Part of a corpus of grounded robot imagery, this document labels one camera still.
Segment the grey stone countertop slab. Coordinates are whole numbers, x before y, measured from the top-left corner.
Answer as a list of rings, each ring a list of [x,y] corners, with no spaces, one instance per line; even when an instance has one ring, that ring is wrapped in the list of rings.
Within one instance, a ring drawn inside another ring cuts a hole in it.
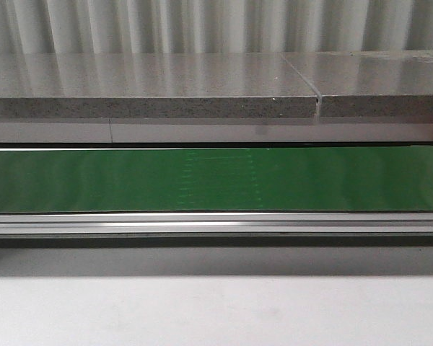
[[[277,53],[0,54],[0,118],[308,119],[316,103]]]

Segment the green conveyor belt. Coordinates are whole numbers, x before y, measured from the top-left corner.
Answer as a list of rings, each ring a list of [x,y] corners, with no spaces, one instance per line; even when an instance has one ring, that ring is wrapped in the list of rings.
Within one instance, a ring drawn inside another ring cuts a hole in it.
[[[433,146],[0,151],[0,213],[433,211]]]

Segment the white pleated curtain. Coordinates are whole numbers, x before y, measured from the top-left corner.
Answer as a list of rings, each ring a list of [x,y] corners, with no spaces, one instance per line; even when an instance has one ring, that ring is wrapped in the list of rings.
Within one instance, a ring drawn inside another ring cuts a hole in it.
[[[0,1],[0,53],[433,49],[433,1]]]

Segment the aluminium conveyor side rail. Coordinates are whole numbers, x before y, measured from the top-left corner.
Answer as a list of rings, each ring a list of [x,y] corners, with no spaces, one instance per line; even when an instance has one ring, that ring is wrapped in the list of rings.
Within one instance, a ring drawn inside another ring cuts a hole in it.
[[[433,212],[0,214],[0,236],[433,235]]]

